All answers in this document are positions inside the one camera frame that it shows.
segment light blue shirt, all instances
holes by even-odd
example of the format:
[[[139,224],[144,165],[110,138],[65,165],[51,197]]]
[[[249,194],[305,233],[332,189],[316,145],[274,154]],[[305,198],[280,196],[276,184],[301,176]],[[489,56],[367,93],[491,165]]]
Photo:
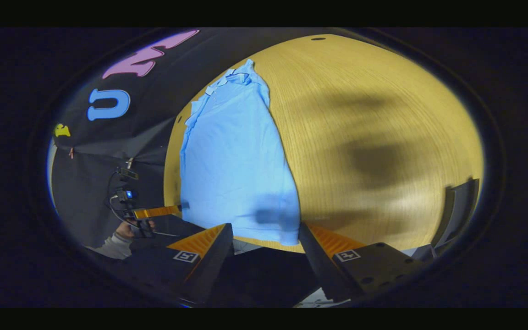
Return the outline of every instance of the light blue shirt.
[[[235,236],[299,243],[299,198],[269,106],[251,59],[192,103],[180,152],[185,221],[231,223]]]

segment blue letter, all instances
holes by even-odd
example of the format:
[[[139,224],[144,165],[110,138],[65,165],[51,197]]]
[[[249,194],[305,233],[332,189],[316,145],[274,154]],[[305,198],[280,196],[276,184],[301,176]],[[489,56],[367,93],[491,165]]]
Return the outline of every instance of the blue letter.
[[[101,109],[96,109],[92,106],[89,107],[87,110],[87,118],[90,121],[94,121],[95,119],[111,119],[121,117],[130,107],[130,94],[128,94],[125,90],[111,89],[101,90],[101,92],[99,92],[95,88],[88,97],[88,101],[93,103],[99,99],[115,99],[117,100],[117,105],[115,105],[115,107],[105,107]]]

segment wooden table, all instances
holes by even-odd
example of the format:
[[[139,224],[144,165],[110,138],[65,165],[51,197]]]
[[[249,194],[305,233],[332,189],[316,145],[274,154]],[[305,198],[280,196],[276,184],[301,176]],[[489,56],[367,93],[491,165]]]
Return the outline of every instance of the wooden table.
[[[335,35],[289,40],[249,58],[270,87],[270,114],[295,178],[302,221],[365,244],[422,246],[439,225],[445,187],[482,178],[482,146],[467,111],[410,60]],[[179,151],[190,114],[191,101],[172,129],[165,205],[180,202]],[[300,245],[236,238],[303,252]]]

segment pink letter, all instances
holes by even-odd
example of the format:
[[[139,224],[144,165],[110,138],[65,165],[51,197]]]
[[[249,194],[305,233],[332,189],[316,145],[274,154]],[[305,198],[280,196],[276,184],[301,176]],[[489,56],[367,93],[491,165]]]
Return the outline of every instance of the pink letter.
[[[160,50],[157,50],[155,47],[164,47],[167,50],[174,48],[179,44],[182,44],[185,40],[196,35],[199,30],[193,30],[189,32],[179,33],[178,35],[169,36],[166,39],[160,40],[155,44],[151,44],[146,48],[139,50],[134,55],[122,60],[119,63],[112,65],[105,73],[103,74],[103,79],[115,75],[116,73],[136,73],[138,77],[143,77],[147,75],[150,70],[154,67],[155,61],[149,59],[159,58],[163,56],[164,53]],[[144,64],[136,64],[140,62],[148,61]]]

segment gray sleeve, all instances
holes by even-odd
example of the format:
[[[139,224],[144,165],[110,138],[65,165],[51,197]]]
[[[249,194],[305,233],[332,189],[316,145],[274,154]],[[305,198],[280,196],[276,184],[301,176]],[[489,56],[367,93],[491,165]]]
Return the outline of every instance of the gray sleeve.
[[[108,237],[107,240],[105,240],[103,246],[99,248],[86,248],[113,259],[126,259],[132,255],[132,251],[130,250],[130,244],[132,242],[133,240],[123,238],[122,236],[119,236],[117,232],[114,232],[111,237]]]

